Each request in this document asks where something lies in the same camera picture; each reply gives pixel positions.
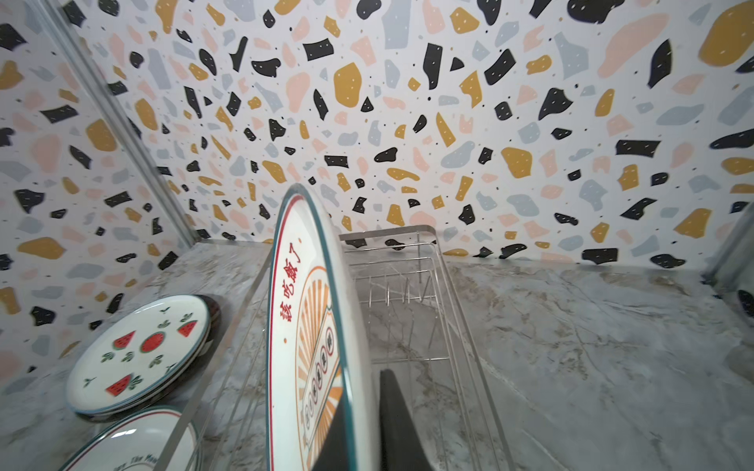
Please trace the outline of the orange pattern white plate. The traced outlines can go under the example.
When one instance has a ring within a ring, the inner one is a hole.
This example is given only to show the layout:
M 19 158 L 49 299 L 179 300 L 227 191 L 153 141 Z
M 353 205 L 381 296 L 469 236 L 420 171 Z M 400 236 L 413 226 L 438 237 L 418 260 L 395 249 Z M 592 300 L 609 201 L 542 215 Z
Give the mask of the orange pattern white plate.
M 284 196 L 271 255 L 267 466 L 312 470 L 345 402 L 350 470 L 377 470 L 378 404 L 355 281 L 329 214 L 302 184 Z

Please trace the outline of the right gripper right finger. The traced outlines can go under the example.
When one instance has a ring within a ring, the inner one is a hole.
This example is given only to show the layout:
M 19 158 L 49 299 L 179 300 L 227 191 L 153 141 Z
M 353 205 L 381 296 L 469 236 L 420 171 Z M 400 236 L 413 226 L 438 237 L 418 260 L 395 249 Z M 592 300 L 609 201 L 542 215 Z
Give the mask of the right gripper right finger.
M 432 470 L 410 417 L 398 379 L 390 369 L 379 376 L 379 422 L 383 470 Z

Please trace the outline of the red pattern white plate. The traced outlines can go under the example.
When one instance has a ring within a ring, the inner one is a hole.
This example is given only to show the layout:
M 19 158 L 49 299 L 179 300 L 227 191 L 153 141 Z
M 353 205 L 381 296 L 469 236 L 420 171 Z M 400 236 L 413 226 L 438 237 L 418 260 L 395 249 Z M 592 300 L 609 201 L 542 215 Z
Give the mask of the red pattern white plate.
M 107 428 L 74 453 L 63 470 L 153 470 L 181 412 L 155 406 L 137 412 Z

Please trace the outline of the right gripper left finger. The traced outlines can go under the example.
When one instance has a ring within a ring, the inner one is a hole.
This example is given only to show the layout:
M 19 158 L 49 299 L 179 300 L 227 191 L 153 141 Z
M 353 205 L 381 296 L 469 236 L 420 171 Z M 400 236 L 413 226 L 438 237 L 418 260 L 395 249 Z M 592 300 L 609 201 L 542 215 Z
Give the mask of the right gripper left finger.
M 345 402 L 340 402 L 313 471 L 349 471 Z

